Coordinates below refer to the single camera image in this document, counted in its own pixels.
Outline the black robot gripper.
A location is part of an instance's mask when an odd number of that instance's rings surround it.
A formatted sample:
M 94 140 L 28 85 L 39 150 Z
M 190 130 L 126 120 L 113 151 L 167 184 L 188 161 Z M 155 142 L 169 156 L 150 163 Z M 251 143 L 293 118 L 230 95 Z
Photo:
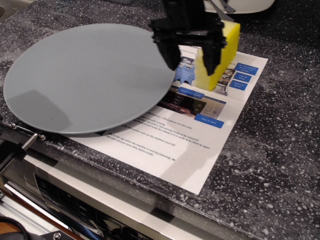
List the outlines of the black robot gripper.
M 164 0 L 165 18 L 150 21 L 153 40 L 165 63 L 174 71 L 181 61 L 178 45 L 202 46 L 203 63 L 211 76 L 221 61 L 224 23 L 205 11 L 202 0 Z

